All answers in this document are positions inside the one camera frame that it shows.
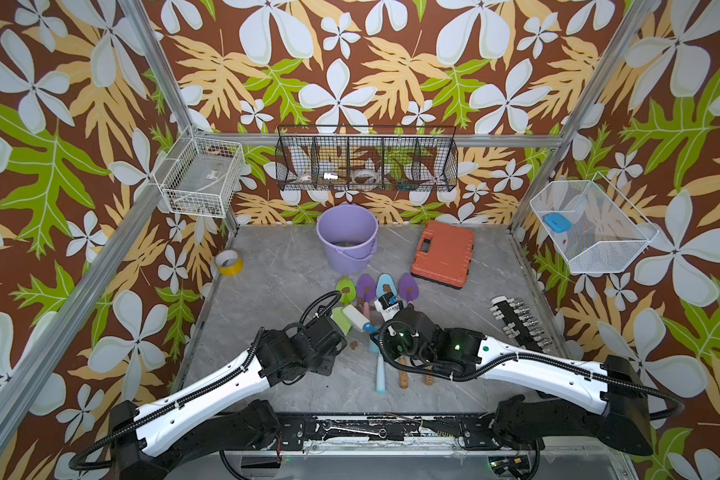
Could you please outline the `green square trowel wooden handle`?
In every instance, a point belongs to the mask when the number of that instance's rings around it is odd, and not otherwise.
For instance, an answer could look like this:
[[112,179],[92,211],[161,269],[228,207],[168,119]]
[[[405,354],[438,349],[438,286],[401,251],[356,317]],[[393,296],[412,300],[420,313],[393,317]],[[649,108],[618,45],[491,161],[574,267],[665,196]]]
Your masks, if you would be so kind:
[[338,326],[338,328],[341,330],[342,334],[344,336],[347,336],[348,333],[352,329],[352,322],[349,320],[349,318],[343,312],[343,308],[342,307],[333,308],[332,312],[331,312],[331,316],[332,316],[332,320]]

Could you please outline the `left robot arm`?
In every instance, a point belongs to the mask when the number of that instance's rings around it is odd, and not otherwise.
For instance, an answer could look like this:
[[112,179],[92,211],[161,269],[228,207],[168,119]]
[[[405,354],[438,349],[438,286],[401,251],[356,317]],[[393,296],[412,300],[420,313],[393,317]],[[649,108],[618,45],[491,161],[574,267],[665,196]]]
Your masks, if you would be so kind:
[[223,410],[308,373],[330,375],[346,346],[345,330],[329,313],[281,330],[260,329],[247,350],[190,386],[142,406],[118,405],[109,434],[73,455],[68,466],[76,472],[108,469],[121,479],[164,479],[183,463],[231,448],[234,438],[272,438],[279,425],[266,404],[254,406],[251,427],[232,427]]

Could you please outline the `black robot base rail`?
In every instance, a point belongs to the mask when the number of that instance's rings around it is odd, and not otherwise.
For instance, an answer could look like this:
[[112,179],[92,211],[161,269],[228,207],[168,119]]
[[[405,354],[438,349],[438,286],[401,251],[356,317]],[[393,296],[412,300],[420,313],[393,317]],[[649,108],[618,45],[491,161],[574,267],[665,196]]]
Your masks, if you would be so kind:
[[493,431],[492,413],[328,415],[280,413],[280,430],[264,449],[305,452],[316,443],[358,443],[370,449],[443,445],[456,451],[532,451],[541,440],[516,441]]

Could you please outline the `green trowel yellow handle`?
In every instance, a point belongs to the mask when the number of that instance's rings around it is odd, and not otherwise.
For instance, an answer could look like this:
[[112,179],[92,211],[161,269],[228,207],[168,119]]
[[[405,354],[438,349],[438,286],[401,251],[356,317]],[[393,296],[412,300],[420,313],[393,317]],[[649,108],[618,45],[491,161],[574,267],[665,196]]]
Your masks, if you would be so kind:
[[357,298],[357,290],[354,282],[348,276],[342,276],[336,285],[336,290],[340,292],[340,303],[342,305],[350,305]]

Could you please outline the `white brush blue handle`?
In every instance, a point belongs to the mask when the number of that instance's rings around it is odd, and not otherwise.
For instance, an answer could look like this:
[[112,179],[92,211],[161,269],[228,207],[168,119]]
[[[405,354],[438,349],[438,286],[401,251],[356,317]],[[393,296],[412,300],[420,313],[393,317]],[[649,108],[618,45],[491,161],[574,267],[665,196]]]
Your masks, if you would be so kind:
[[358,331],[374,333],[377,331],[371,320],[353,305],[347,305],[341,309],[353,328]]

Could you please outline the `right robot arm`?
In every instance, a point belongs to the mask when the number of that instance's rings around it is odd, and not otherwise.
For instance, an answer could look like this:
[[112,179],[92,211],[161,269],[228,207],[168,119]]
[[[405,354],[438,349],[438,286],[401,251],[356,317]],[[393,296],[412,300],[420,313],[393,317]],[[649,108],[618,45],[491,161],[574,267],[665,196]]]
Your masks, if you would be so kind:
[[504,343],[479,331],[441,328],[406,307],[370,336],[384,360],[411,374],[453,383],[503,381],[546,394],[517,395],[489,415],[496,442],[537,448],[545,437],[587,436],[636,456],[653,452],[651,424],[680,414],[675,395],[641,383],[624,358],[576,362]]

